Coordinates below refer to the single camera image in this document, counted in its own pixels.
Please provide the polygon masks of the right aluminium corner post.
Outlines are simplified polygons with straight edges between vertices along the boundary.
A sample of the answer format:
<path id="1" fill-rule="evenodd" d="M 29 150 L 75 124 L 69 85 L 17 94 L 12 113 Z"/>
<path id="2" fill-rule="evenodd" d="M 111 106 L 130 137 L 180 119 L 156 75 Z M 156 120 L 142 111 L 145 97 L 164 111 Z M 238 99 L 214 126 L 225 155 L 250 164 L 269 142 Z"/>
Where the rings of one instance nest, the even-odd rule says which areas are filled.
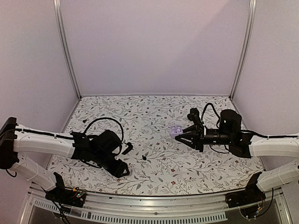
<path id="1" fill-rule="evenodd" d="M 246 22 L 245 35 L 244 35 L 244 39 L 243 39 L 241 54 L 240 54 L 240 58 L 239 58 L 239 61 L 238 61 L 238 65 L 237 65 L 233 85 L 232 85 L 230 95 L 229 95 L 229 98 L 231 99 L 231 101 L 233 101 L 235 96 L 236 96 L 238 85 L 239 85 L 239 82 L 241 80 L 242 71 L 243 71 L 243 68 L 244 68 L 244 65 L 245 65 L 246 56 L 247 56 L 247 52 L 248 52 L 249 45 L 250 45 L 250 38 L 251 38 L 251 34 L 252 34 L 252 29 L 253 29 L 253 26 L 254 26 L 255 13 L 256 13 L 256 0 L 250 0 L 249 1 L 248 17 L 247 17 L 247 22 Z"/>

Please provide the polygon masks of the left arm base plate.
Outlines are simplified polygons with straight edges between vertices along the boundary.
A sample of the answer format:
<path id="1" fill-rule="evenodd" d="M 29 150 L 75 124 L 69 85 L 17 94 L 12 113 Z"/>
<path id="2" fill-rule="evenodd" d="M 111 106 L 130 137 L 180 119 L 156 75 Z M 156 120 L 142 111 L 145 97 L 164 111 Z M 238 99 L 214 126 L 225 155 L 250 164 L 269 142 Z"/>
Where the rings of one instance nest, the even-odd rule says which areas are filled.
<path id="1" fill-rule="evenodd" d="M 45 198 L 56 203 L 82 208 L 85 203 L 86 190 L 78 187 L 67 189 L 62 176 L 56 172 L 54 176 L 56 178 L 54 189 L 46 190 Z"/>

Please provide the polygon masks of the floral table mat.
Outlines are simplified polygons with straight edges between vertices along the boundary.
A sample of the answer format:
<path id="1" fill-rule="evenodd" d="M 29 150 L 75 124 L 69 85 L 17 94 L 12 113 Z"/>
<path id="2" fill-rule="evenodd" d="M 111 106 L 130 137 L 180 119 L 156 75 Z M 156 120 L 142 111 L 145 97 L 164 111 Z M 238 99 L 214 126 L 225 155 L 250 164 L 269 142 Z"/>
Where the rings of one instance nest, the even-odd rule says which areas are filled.
<path id="1" fill-rule="evenodd" d="M 263 170 L 258 158 L 238 158 L 221 146 L 205 146 L 198 152 L 170 137 L 170 126 L 191 124 L 187 119 L 191 108 L 203 111 L 206 126 L 214 128 L 217 115 L 233 105 L 227 97 L 85 97 L 66 131 L 100 134 L 112 130 L 131 142 L 133 150 L 120 159 L 133 175 L 116 178 L 104 169 L 57 155 L 52 156 L 48 170 L 59 173 L 67 187 L 122 195 L 172 196 L 243 188 L 254 173 Z"/>

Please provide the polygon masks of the aluminium corner post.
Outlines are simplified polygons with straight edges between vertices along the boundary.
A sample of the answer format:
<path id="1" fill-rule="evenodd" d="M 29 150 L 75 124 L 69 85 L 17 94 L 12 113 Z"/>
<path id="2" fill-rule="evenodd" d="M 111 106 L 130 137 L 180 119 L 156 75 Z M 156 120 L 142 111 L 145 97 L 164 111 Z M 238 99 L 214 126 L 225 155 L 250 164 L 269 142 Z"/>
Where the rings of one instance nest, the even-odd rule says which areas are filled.
<path id="1" fill-rule="evenodd" d="M 77 99 L 80 100 L 82 98 L 82 96 L 81 96 L 78 81 L 77 81 L 77 78 L 75 75 L 74 67 L 73 67 L 72 60 L 71 60 L 71 54 L 70 54 L 70 50 L 69 50 L 68 43 L 67 43 L 62 8 L 61 8 L 61 1 L 53 0 L 53 6 L 54 6 L 54 13 L 55 13 L 56 22 L 57 22 L 58 34 L 59 34 L 59 38 L 60 38 L 68 74 L 70 76 L 71 84 L 73 86 L 75 95 L 76 95 Z"/>
<path id="2" fill-rule="evenodd" d="M 240 58 L 239 58 L 239 61 L 238 61 L 238 65 L 237 65 L 233 85 L 232 85 L 230 95 L 229 95 L 229 98 L 231 99 L 231 101 L 233 101 L 235 96 L 236 96 L 238 85 L 239 85 L 239 82 L 241 80 L 242 71 L 243 71 L 243 68 L 244 68 L 244 65 L 245 65 L 246 56 L 247 56 L 247 52 L 248 52 L 249 45 L 250 45 L 250 38 L 251 38 L 251 34 L 252 34 L 252 29 L 253 29 L 253 26 L 254 26 L 255 13 L 256 13 L 256 0 L 250 0 L 249 1 L 248 17 L 247 17 L 247 22 L 246 22 L 245 35 L 244 35 L 244 39 L 243 39 L 241 54 L 240 54 Z"/>

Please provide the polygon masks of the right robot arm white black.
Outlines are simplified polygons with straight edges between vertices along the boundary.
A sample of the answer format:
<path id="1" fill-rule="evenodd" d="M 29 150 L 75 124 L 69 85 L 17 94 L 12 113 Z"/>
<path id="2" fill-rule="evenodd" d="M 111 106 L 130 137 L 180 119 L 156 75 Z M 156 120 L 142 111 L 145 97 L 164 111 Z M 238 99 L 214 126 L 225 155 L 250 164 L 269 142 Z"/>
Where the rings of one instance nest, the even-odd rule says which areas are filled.
<path id="1" fill-rule="evenodd" d="M 271 188 L 279 187 L 299 179 L 299 135 L 261 135 L 254 131 L 242 130 L 242 117 L 237 112 L 226 109 L 220 112 L 219 127 L 206 128 L 199 111 L 192 108 L 188 119 L 193 125 L 182 130 L 175 140 L 203 151 L 205 145 L 224 145 L 228 151 L 240 158 L 260 156 L 292 157 L 294 161 L 252 175 L 242 192 L 242 200 L 252 203 L 260 195 Z"/>

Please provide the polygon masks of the aluminium front rail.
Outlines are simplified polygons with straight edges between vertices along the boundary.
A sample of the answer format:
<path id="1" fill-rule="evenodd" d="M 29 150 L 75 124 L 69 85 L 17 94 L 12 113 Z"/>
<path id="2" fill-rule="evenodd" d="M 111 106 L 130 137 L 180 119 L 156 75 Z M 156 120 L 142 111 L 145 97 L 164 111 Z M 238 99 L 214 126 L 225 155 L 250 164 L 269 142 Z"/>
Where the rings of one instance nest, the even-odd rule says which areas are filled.
<path id="1" fill-rule="evenodd" d="M 67 206 L 64 217 L 45 193 L 32 184 L 18 220 L 21 224 L 296 224 L 298 219 L 281 188 L 257 203 L 229 207 L 226 192 L 182 196 L 125 196 L 88 192 L 83 207 Z"/>

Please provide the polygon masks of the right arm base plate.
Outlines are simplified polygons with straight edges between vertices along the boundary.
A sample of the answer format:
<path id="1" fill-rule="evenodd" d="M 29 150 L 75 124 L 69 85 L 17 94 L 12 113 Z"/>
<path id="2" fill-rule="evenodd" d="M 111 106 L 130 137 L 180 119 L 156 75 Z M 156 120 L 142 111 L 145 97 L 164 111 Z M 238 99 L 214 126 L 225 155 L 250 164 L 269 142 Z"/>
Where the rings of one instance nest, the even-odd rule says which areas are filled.
<path id="1" fill-rule="evenodd" d="M 257 180 L 262 172 L 252 175 L 244 190 L 227 193 L 225 195 L 225 202 L 229 208 L 240 207 L 251 203 L 261 202 L 261 205 L 255 205 L 252 208 L 241 209 L 241 214 L 246 219 L 258 217 L 263 209 L 263 203 L 266 199 L 265 193 L 257 187 Z"/>

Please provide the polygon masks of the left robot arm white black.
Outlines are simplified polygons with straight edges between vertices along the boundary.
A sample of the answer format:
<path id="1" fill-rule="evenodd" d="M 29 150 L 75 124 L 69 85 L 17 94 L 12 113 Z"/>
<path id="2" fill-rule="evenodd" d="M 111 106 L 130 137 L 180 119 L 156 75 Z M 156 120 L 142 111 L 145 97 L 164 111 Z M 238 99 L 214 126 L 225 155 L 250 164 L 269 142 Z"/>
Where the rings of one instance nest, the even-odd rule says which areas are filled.
<path id="1" fill-rule="evenodd" d="M 62 177 L 44 169 L 26 153 L 55 154 L 85 163 L 92 161 L 112 176 L 121 178 L 130 174 L 127 163 L 117 159 L 118 154 L 114 152 L 122 148 L 122 141 L 123 138 L 110 130 L 100 135 L 51 133 L 27 128 L 10 117 L 0 129 L 0 168 L 26 177 L 64 203 L 70 196 Z"/>

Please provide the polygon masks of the purple earbud charging case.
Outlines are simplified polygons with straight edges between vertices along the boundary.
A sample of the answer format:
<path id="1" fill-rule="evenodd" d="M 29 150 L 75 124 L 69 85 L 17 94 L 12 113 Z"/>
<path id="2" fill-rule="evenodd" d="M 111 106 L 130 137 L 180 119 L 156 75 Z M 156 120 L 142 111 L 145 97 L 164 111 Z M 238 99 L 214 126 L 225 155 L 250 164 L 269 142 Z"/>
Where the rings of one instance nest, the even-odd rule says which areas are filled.
<path id="1" fill-rule="evenodd" d="M 169 128 L 169 134 L 172 138 L 175 138 L 176 136 L 183 134 L 183 128 L 181 131 L 177 131 L 176 126 L 180 126 L 180 125 L 173 125 L 173 126 L 170 126 L 170 128 Z"/>

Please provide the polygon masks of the left aluminium corner post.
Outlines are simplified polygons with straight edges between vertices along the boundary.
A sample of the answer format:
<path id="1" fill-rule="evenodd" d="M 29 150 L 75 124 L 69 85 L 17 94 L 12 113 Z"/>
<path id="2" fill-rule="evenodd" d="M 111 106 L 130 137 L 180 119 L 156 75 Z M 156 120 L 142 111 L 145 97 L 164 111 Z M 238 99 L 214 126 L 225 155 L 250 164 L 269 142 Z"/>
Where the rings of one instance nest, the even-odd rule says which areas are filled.
<path id="1" fill-rule="evenodd" d="M 74 67 L 73 67 L 72 60 L 71 60 L 71 54 L 70 54 L 70 50 L 69 50 L 68 43 L 67 43 L 62 8 L 61 8 L 61 1 L 53 0 L 53 6 L 54 6 L 54 13 L 55 13 L 56 22 L 57 22 L 58 34 L 59 34 L 59 38 L 60 38 L 68 74 L 70 76 L 71 84 L 73 86 L 75 95 L 76 95 L 77 99 L 80 100 L 82 98 L 82 96 L 81 96 L 78 81 L 77 81 L 77 78 L 75 75 Z"/>

